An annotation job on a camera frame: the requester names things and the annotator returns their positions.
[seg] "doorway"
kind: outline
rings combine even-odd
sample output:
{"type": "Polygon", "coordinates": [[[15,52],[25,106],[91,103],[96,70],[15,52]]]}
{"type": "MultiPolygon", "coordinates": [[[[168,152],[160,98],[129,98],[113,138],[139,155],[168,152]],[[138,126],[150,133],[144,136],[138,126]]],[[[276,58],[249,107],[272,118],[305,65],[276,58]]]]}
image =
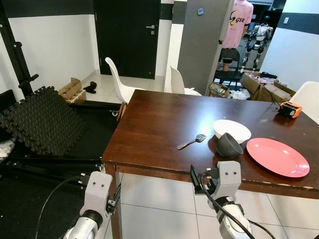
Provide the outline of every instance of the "doorway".
{"type": "Polygon", "coordinates": [[[155,78],[160,0],[94,0],[101,74],[110,57],[120,76],[155,78]]]}

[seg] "metal fork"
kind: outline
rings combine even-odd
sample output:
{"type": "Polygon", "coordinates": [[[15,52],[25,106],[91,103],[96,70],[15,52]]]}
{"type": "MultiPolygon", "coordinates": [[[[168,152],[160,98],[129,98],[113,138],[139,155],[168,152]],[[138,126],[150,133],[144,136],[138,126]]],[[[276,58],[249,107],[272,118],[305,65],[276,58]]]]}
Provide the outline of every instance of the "metal fork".
{"type": "Polygon", "coordinates": [[[204,134],[198,134],[196,136],[196,139],[193,139],[192,141],[190,142],[187,142],[187,143],[182,143],[180,144],[179,146],[176,147],[176,149],[178,150],[181,150],[182,148],[185,148],[186,146],[188,146],[189,144],[191,143],[194,143],[194,142],[202,142],[204,139],[206,139],[206,136],[204,134]]]}

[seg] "white plastic chair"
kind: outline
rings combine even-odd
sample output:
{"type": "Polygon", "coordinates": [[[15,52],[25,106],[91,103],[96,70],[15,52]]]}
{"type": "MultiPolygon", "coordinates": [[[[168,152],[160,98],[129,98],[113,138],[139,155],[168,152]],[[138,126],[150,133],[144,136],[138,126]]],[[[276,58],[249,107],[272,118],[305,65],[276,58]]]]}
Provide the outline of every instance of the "white plastic chair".
{"type": "Polygon", "coordinates": [[[194,90],[194,88],[185,88],[183,78],[180,72],[170,67],[171,72],[171,92],[175,94],[201,96],[201,94],[194,90]]]}
{"type": "Polygon", "coordinates": [[[302,111],[319,124],[319,82],[304,83],[290,102],[303,107],[302,111]]]}
{"type": "Polygon", "coordinates": [[[120,81],[118,70],[116,69],[116,66],[115,66],[114,62],[112,61],[112,59],[107,57],[107,58],[105,58],[105,61],[106,61],[106,63],[109,64],[110,69],[111,69],[116,95],[122,102],[128,104],[130,102],[130,99],[132,98],[132,95],[133,95],[135,90],[143,90],[144,91],[144,89],[141,89],[141,88],[130,87],[130,86],[124,85],[120,81]]]}

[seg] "white tile floor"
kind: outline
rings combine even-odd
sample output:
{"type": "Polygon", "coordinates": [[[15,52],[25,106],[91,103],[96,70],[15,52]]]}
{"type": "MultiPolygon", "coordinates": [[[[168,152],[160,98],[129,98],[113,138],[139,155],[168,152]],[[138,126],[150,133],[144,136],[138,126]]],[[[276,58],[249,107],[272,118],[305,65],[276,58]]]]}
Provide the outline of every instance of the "white tile floor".
{"type": "MultiPolygon", "coordinates": [[[[164,80],[121,77],[124,84],[163,91],[164,80]]],[[[121,103],[112,76],[95,75],[92,101],[121,103]]],[[[277,239],[314,239],[319,235],[319,200],[238,191],[237,203],[245,216],[269,229],[277,239]]],[[[196,196],[191,183],[124,174],[122,180],[122,226],[124,239],[221,239],[216,213],[205,196],[196,196]]],[[[253,226],[256,239],[270,237],[253,226]]],[[[105,239],[112,238],[109,223],[105,239]]]]}
{"type": "MultiPolygon", "coordinates": [[[[140,79],[133,77],[120,77],[123,84],[132,87],[138,87],[149,91],[163,91],[164,79],[161,76],[155,76],[155,80],[152,79],[140,79]]],[[[86,79],[83,82],[83,88],[90,85],[90,82],[94,81],[97,84],[96,93],[86,93],[86,98],[89,101],[100,101],[110,103],[121,103],[117,98],[114,90],[113,78],[109,75],[94,75],[91,79],[86,79]]]]}

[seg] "black foam mat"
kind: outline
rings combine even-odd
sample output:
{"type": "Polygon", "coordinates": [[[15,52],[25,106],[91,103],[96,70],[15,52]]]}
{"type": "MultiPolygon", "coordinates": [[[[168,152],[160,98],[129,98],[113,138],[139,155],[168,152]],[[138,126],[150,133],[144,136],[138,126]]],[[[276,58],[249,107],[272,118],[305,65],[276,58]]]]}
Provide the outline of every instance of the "black foam mat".
{"type": "Polygon", "coordinates": [[[38,154],[66,154],[82,136],[84,121],[53,87],[42,87],[0,116],[0,126],[38,154]]]}

